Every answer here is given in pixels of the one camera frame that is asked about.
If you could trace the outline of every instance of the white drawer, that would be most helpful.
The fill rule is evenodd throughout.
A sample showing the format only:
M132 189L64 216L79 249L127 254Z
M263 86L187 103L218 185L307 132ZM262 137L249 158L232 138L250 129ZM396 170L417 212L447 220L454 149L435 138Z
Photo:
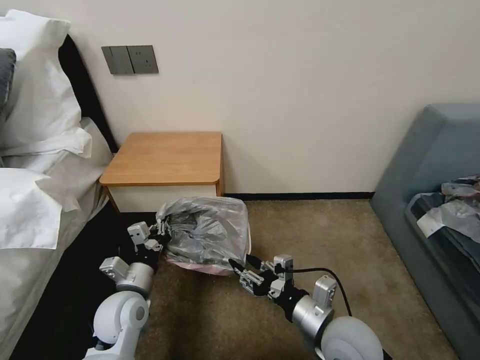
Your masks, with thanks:
M193 196L215 197L215 185L109 186L108 190L121 213L157 212L163 204Z

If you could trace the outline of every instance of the black baseboard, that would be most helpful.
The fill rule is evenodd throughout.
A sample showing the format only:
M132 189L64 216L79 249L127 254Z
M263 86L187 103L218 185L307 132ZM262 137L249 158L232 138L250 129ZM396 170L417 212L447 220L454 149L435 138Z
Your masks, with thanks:
M374 192L282 192L282 193L226 193L229 198L255 200L334 200L371 199Z

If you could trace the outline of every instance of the carpet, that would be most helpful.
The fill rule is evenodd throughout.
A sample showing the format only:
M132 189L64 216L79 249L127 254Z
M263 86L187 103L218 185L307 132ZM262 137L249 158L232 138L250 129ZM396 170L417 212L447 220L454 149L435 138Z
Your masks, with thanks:
M367 200L249 201L252 254L290 254L295 268L327 267L353 316L396 359L457 359ZM312 292L321 273L295 274ZM138 360L312 359L295 325L267 298L220 277L162 262ZM336 315L346 315L338 292Z

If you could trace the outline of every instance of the wall socket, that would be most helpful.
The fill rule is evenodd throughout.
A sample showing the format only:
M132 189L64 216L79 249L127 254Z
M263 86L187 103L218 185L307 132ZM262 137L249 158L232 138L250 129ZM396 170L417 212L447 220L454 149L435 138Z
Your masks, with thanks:
M102 46L101 50L112 75L159 73L152 45Z
M158 74L157 60L152 45L127 46L135 74Z

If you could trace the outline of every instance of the black cable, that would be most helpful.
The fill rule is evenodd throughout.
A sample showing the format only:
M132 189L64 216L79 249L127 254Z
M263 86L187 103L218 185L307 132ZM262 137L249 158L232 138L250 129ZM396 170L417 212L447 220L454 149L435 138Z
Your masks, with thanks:
M326 268L326 267L310 267L310 268L305 268L305 269L289 269L289 270L281 269L281 271L283 273L312 273L312 272L317 272L317 271L329 273L330 275L332 275L335 278L335 280L338 284L338 287L340 288L341 294L343 296L343 301L345 302L346 311L348 312L348 316L352 316L352 310L350 309L349 300L347 299L347 294L345 293L344 287L342 286L342 283L340 282L340 279L337 276L337 274L335 274L329 268Z

